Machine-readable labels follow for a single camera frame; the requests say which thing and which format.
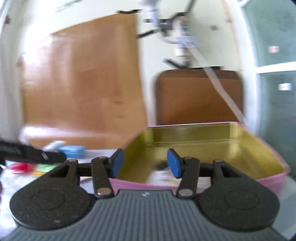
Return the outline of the pink fluffy cloth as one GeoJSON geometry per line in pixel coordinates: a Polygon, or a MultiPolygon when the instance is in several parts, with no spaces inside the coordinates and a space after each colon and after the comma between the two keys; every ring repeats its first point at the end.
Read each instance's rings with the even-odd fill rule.
{"type": "Polygon", "coordinates": [[[30,174],[34,171],[37,164],[16,163],[9,167],[14,174],[30,174]]]}

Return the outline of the white tissue pack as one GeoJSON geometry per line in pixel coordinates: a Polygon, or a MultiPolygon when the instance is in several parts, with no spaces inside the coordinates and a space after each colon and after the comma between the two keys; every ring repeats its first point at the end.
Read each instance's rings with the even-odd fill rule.
{"type": "Polygon", "coordinates": [[[52,141],[49,144],[45,145],[42,150],[44,151],[57,151],[60,147],[66,144],[65,141],[52,141]]]}

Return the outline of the green soft cloth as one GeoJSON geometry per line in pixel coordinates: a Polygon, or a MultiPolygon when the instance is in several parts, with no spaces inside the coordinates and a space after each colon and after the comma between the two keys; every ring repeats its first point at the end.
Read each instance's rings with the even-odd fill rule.
{"type": "Polygon", "coordinates": [[[55,169],[57,166],[58,166],[58,164],[52,164],[52,165],[49,165],[49,164],[38,164],[34,168],[34,170],[36,172],[47,173],[47,172],[55,169]]]}

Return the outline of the white printed paper card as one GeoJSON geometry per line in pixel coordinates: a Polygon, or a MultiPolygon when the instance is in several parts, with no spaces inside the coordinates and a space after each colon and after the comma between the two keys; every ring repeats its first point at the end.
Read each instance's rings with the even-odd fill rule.
{"type": "MultiPolygon", "coordinates": [[[[145,183],[160,187],[161,189],[171,189],[173,193],[176,193],[181,181],[181,178],[177,179],[173,176],[169,168],[165,168],[163,170],[152,171],[145,183]]],[[[210,177],[199,177],[197,183],[197,193],[204,191],[206,188],[210,187],[210,185],[210,177]]]]}

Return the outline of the blue pencil case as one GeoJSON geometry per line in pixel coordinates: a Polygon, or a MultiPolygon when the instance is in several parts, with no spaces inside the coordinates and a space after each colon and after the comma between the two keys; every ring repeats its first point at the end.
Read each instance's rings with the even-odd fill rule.
{"type": "Polygon", "coordinates": [[[83,159],[85,157],[85,147],[78,145],[64,145],[58,149],[64,153],[68,159],[83,159]]]}

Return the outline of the pink tin box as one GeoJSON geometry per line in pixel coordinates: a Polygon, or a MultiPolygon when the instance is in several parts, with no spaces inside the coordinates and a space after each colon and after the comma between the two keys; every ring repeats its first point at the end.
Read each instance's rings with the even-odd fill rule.
{"type": "Polygon", "coordinates": [[[201,163],[223,160],[275,194],[280,193],[290,172],[278,152],[239,123],[152,126],[125,147],[123,166],[110,181],[113,190],[161,189],[145,182],[152,171],[166,168],[170,148],[201,163]]]}

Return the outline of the brown woven chair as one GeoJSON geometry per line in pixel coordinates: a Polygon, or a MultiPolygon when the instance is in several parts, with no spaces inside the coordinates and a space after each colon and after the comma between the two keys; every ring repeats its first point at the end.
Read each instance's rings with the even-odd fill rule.
{"type": "Polygon", "coordinates": [[[155,96],[157,125],[238,121],[200,68],[161,73],[155,96]]]}

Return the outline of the white power strip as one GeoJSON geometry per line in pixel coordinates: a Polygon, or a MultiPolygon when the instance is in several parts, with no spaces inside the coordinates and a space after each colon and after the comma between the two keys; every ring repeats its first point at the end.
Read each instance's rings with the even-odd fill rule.
{"type": "Polygon", "coordinates": [[[190,19],[187,15],[160,20],[159,37],[163,42],[173,46],[176,57],[188,59],[192,56],[188,47],[196,47],[195,38],[190,31],[190,19]]]}

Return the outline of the white framed glass door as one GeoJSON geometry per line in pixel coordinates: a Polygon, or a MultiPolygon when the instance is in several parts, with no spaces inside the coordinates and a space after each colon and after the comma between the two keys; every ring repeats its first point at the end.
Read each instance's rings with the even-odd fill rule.
{"type": "Polygon", "coordinates": [[[240,52],[249,129],[295,177],[295,3],[227,1],[240,52]]]}

